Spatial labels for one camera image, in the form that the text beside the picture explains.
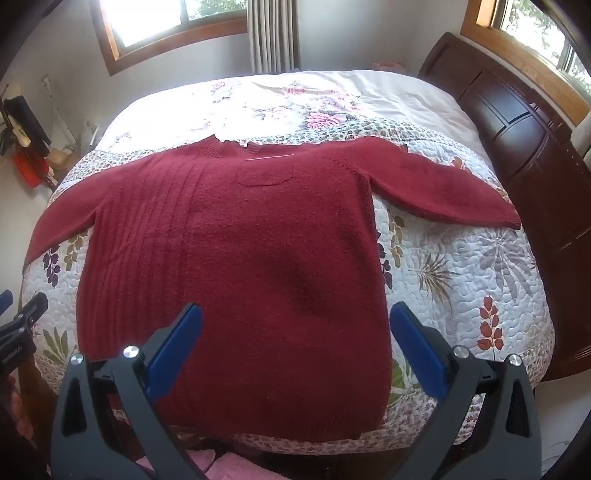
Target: sweater pocket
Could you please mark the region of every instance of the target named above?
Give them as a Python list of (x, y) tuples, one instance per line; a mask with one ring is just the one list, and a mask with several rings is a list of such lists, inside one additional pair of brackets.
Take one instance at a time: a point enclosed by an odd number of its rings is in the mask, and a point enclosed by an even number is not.
[(294, 176), (294, 155), (245, 160), (236, 172), (236, 181), (245, 187), (265, 187), (290, 181)]

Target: knit sweater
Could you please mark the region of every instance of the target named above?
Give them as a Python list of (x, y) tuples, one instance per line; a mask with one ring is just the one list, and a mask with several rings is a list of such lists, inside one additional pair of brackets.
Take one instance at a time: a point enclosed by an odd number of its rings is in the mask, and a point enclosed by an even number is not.
[(76, 307), (90, 359), (141, 345), (189, 301), (203, 308), (202, 336), (158, 405), (168, 422), (357, 438), (379, 428), (391, 382), (372, 189), (431, 220), (519, 227), (470, 173), (374, 137), (246, 148), (210, 137), (69, 188), (26, 262), (94, 226)]

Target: window sill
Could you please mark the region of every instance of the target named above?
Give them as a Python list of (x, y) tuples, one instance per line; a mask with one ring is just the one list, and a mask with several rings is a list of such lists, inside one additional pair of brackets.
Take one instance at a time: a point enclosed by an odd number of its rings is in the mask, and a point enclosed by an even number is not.
[(565, 78), (511, 35), (490, 25), (489, 0), (469, 0), (461, 35), (475, 41), (521, 71), (540, 87), (575, 125), (591, 111), (591, 105)]
[(199, 19), (193, 23), (192, 28), (185, 29), (179, 26), (158, 37), (130, 46), (125, 51), (119, 51), (111, 26), (105, 21), (106, 17), (102, 11), (100, 0), (91, 0), (90, 13), (95, 26), (96, 38), (107, 71), (111, 76), (175, 48), (211, 38), (248, 32), (246, 11), (241, 10)]

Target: quilted bedspread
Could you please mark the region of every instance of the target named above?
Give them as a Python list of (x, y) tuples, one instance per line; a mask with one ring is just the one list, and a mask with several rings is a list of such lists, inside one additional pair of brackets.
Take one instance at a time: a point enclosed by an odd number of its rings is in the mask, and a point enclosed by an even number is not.
[[(399, 77), (383, 72), (284, 74), (206, 82), (152, 95), (115, 119), (97, 149), (69, 173), (50, 203), (93, 173), (211, 134), (242, 144), (319, 143), (374, 135), (433, 162), (463, 168), (509, 201), (473, 125), (453, 99), (419, 80)], [(434, 103), (447, 105), (443, 113), (433, 115), (428, 106)], [(176, 116), (171, 116), (171, 109)], [(405, 301), (449, 344), (464, 345), (480, 358), (522, 355), (536, 385), (550, 363), (554, 329), (523, 230), (434, 223), (376, 194), (374, 212), (388, 309)], [(35, 361), (54, 390), (69, 356), (77, 351), (76, 292), (91, 241), (92, 228), (54, 246), (24, 274), (22, 301), (37, 291), (49, 299), (47, 313), (34, 328)], [(271, 452), (311, 455), (408, 446), (436, 400), (422, 391), (394, 338), (391, 343), (391, 395), (379, 430), (358, 439), (318, 444), (253, 433), (236, 435), (235, 440)], [(469, 437), (482, 401), (481, 395), (474, 397), (457, 442)]]

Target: wooden bed frame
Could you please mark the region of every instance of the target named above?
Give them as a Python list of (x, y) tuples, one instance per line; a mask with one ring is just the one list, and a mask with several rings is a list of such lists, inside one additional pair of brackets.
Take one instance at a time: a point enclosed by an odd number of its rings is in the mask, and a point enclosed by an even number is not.
[[(446, 33), (419, 77), (449, 92), (475, 123), (531, 242), (556, 329), (545, 380), (591, 368), (591, 174), (557, 112), (516, 75)], [(19, 368), (35, 441), (49, 451), (56, 395), (33, 360)]]

